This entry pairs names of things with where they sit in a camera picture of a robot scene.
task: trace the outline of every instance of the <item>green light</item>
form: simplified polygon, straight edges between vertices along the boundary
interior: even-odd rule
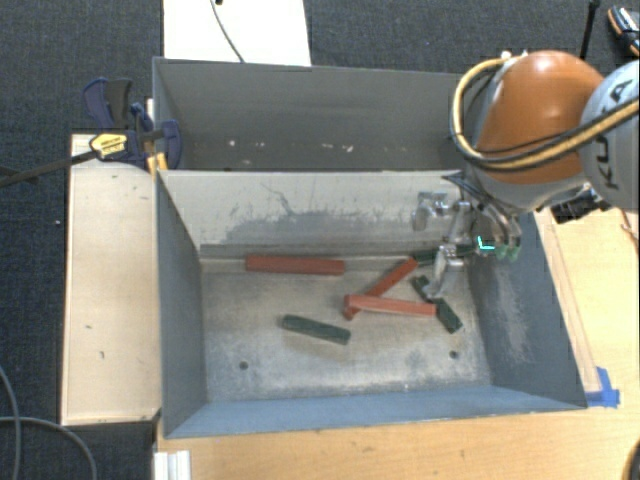
[[[495,251],[495,245],[484,245],[482,243],[482,237],[478,235],[478,247],[480,247],[481,251]]]

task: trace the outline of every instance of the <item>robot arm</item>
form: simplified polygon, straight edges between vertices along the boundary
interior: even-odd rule
[[[465,123],[472,130],[468,140],[464,93],[487,70],[493,73],[481,111],[475,122]],[[462,77],[451,128],[467,167],[445,177],[462,197],[447,207],[454,215],[425,291],[432,298],[442,297],[448,278],[461,269],[456,247],[475,246],[478,254],[515,260],[521,238],[517,218],[523,213],[548,206],[574,218],[610,206],[638,211],[638,61],[604,80],[564,52],[485,61]],[[422,227],[421,212],[442,211],[438,204],[421,200],[414,227]],[[460,208],[466,208],[464,216]],[[474,237],[470,226],[480,220],[484,234],[476,228]]]

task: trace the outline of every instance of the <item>dark green bar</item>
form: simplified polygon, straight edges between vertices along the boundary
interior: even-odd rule
[[[429,251],[419,251],[413,255],[413,259],[418,262],[421,267],[432,265],[436,260],[438,249],[431,249]]]
[[[424,293],[424,287],[429,284],[427,276],[415,277],[411,280],[411,284],[425,302],[431,302]]]
[[[456,254],[458,257],[462,258],[464,256],[468,256],[469,254],[473,254],[476,250],[475,245],[458,245],[456,246]],[[436,261],[436,256],[438,255],[438,249],[429,249],[428,251],[418,251],[413,255],[413,259],[418,262],[418,265],[421,267],[426,267],[428,265],[433,265]]]
[[[346,345],[351,338],[351,331],[347,329],[295,315],[285,315],[282,319],[282,327],[288,331],[331,341],[339,345]]]
[[[436,299],[436,316],[438,320],[445,326],[449,334],[453,334],[462,327],[462,322],[453,312],[453,309],[446,303],[444,299]]]
[[[420,297],[422,297],[425,301],[435,303],[436,316],[438,317],[438,320],[440,320],[442,325],[445,326],[447,331],[449,331],[449,334],[453,334],[454,332],[460,330],[460,328],[462,327],[462,321],[460,320],[460,318],[458,318],[458,315],[454,313],[453,309],[451,309],[451,306],[449,306],[449,304],[447,304],[444,299],[429,300],[429,298],[425,295],[423,289],[429,284],[427,276],[416,277],[411,280],[411,284],[420,294]]]

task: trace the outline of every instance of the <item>red bar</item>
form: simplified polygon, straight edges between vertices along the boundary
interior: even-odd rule
[[[344,274],[344,261],[296,256],[249,255],[245,258],[245,269],[247,272],[341,276]]]
[[[372,287],[370,290],[367,290],[365,295],[380,297],[396,284],[398,284],[398,282],[400,282],[402,279],[407,277],[416,268],[418,268],[418,262],[413,258],[409,258],[408,260],[402,262],[400,265],[394,268],[380,281],[378,281],[378,283],[374,287]],[[360,313],[360,310],[358,308],[349,306],[345,306],[344,311],[342,312],[347,320],[353,320],[353,317],[358,313]]]
[[[345,295],[345,312],[350,308],[381,313],[401,313],[403,315],[435,316],[436,305],[429,302],[409,302],[406,300],[384,299],[370,295]]]

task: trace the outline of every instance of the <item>gray carpet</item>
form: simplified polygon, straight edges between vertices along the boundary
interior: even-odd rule
[[[602,0],[588,60],[608,73],[626,58]],[[0,0],[0,164],[26,169],[67,153],[89,127],[80,91],[97,76],[134,80],[151,94],[162,53],[162,0]],[[314,64],[462,72],[503,49],[577,53],[588,0],[305,0]],[[66,174],[0,189],[0,364],[25,415],[56,419],[65,265]],[[0,414],[9,404],[0,393]],[[148,424],[79,429],[100,478],[150,477]],[[22,478],[88,478],[57,434],[26,430]],[[9,478],[11,427],[0,428],[0,480]]]

